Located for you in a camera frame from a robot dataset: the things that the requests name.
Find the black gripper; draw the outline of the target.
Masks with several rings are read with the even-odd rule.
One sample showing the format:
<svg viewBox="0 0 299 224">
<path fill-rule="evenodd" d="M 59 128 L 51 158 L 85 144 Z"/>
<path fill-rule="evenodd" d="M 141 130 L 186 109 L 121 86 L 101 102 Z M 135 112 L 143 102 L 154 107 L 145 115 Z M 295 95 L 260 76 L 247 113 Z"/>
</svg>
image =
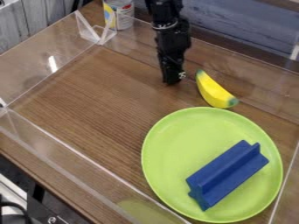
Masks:
<svg viewBox="0 0 299 224">
<path fill-rule="evenodd" d="M 180 17 L 174 24 L 155 26 L 155 43 L 163 72 L 163 82 L 170 85 L 182 81 L 184 53 L 192 46 L 191 24 L 187 17 Z"/>
</svg>

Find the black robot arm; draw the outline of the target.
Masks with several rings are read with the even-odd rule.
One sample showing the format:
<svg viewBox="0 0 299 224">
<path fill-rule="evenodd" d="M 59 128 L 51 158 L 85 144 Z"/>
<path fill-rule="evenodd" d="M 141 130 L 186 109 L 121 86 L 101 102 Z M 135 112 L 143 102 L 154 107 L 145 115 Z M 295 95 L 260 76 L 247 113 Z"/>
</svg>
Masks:
<svg viewBox="0 0 299 224">
<path fill-rule="evenodd" d="M 152 16 L 152 29 L 163 82 L 172 85 L 186 76 L 184 53 L 192 46 L 191 24 L 182 15 L 183 0 L 144 0 Z"/>
</svg>

